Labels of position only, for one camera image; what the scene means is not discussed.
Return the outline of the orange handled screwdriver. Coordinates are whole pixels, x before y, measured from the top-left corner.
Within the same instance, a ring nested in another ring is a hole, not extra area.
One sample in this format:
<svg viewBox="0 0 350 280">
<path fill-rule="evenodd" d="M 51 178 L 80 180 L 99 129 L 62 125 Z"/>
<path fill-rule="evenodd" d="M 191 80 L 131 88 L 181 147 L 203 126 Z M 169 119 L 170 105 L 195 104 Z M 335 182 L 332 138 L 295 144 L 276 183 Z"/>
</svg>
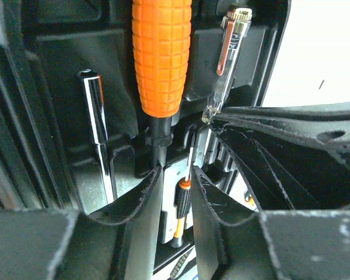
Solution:
<svg viewBox="0 0 350 280">
<path fill-rule="evenodd" d="M 190 53 L 191 1 L 133 1 L 132 45 L 153 166 L 166 164 L 172 118 L 180 109 Z"/>
</svg>

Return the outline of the black plastic tool case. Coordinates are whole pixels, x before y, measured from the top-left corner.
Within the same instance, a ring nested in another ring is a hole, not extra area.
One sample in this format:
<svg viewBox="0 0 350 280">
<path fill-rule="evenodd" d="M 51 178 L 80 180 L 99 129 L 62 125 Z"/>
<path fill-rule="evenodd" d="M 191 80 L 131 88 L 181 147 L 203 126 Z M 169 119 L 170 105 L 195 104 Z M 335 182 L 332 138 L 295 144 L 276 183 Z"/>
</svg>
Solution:
<svg viewBox="0 0 350 280">
<path fill-rule="evenodd" d="M 124 194 L 153 169 L 144 143 L 131 47 L 130 1 L 0 1 L 0 211 L 106 202 L 86 100 L 76 72 L 101 72 L 112 168 L 131 166 Z M 159 243 L 154 269 L 179 254 Z"/>
</svg>

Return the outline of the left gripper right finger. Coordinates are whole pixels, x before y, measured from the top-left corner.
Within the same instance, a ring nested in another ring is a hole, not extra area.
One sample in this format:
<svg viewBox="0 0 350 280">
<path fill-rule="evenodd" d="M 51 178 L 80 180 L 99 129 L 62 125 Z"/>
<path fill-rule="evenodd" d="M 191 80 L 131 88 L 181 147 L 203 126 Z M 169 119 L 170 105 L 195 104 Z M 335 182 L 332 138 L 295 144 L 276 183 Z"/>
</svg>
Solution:
<svg viewBox="0 0 350 280">
<path fill-rule="evenodd" d="M 350 279 L 350 210 L 254 212 L 191 173 L 199 279 Z"/>
</svg>

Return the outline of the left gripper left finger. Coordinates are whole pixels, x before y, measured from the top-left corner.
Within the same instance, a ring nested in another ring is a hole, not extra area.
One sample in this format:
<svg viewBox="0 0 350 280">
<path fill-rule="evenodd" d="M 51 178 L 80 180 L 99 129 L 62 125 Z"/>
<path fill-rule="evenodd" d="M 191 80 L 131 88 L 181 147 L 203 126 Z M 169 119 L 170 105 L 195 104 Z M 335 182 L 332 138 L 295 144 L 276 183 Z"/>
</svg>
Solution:
<svg viewBox="0 0 350 280">
<path fill-rule="evenodd" d="M 0 279 L 150 279 L 163 170 L 86 215 L 66 209 L 0 211 Z"/>
</svg>

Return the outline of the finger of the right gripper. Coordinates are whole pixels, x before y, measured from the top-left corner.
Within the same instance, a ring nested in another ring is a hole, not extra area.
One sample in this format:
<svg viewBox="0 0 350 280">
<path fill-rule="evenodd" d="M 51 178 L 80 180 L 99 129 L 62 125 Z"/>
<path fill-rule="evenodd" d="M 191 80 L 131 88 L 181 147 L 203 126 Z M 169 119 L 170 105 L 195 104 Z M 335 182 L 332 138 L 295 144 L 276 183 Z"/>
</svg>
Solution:
<svg viewBox="0 0 350 280">
<path fill-rule="evenodd" d="M 210 127 L 260 210 L 350 210 L 350 105 L 228 107 Z"/>
</svg>

